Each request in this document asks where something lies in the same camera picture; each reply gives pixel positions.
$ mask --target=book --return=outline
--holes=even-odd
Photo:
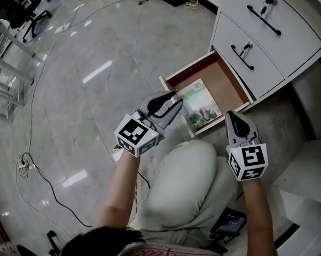
[[[177,92],[196,130],[222,115],[202,79]]]

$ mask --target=white drawer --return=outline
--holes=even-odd
[[[253,47],[239,57],[247,43]],[[266,54],[234,22],[221,13],[213,46],[228,61],[258,99],[284,80]]]
[[[221,11],[247,31],[266,51],[285,77],[294,73],[319,49],[321,40],[309,24],[284,0],[277,0],[262,18],[281,35],[277,35],[259,17],[265,0],[223,0]]]
[[[201,129],[195,130],[188,114],[183,108],[181,110],[181,117],[192,138],[217,123],[224,121],[227,111],[240,111],[253,102],[237,74],[215,50],[173,75],[167,78],[159,78],[166,90],[178,91],[201,78],[222,112],[222,116],[216,118]],[[172,98],[173,103],[176,100],[177,96]]]

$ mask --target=tiled floor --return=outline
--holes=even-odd
[[[207,52],[215,21],[215,15],[202,6],[194,11],[174,8],[161,0],[142,6],[139,0],[125,0],[66,32],[54,33],[65,22],[80,22],[113,1],[117,0],[43,1],[40,10],[48,9],[53,17],[39,25],[36,32],[40,32],[29,45],[41,57],[50,55],[45,64],[36,66],[36,61],[15,46],[5,57],[35,80],[44,68],[34,96],[30,152],[59,200],[90,225],[95,223],[114,173],[110,154],[118,123],[144,96],[162,90],[160,75],[169,76]],[[95,70],[99,74],[89,79]],[[67,236],[22,200],[15,170],[19,154],[28,150],[35,84],[25,86],[26,105],[16,109],[13,123],[0,122],[0,219],[13,244],[47,255],[49,230],[57,232],[61,243]],[[299,119],[285,93],[276,94],[247,114],[268,143],[272,164],[264,180],[272,183],[305,140]],[[140,170],[150,182],[162,156],[182,142],[183,136],[180,121],[175,121],[167,130],[166,143],[143,156]],[[223,125],[201,139],[225,155]],[[84,178],[67,186],[66,180],[76,174]],[[30,170],[27,181],[18,175],[18,183],[25,200],[71,236],[87,230],[55,202],[36,169]],[[146,193],[141,179],[138,197]],[[273,219],[281,231],[288,225],[278,212]]]

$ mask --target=black hair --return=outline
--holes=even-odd
[[[126,245],[136,242],[145,242],[142,233],[137,230],[101,227],[77,235],[65,245],[61,255],[116,256]]]

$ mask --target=drawer handle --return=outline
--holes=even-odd
[[[236,50],[235,50],[235,46],[232,45],[231,46],[231,49],[233,49],[233,51],[235,52],[235,54],[237,55],[237,57],[239,57],[241,59],[242,62],[244,62],[244,64],[250,69],[250,70],[254,70],[254,66],[249,66],[245,61],[244,59],[241,58],[242,54],[244,54],[246,52],[247,49],[251,49],[253,47],[253,44],[252,43],[248,43],[245,45],[245,47],[242,49],[240,55],[237,54]]]
[[[281,31],[279,29],[275,29],[272,27],[265,19],[263,19],[259,14],[257,14],[254,10],[253,7],[248,5],[247,8],[255,15],[257,16],[261,21],[263,21],[271,30],[273,30],[277,35],[281,35]]]

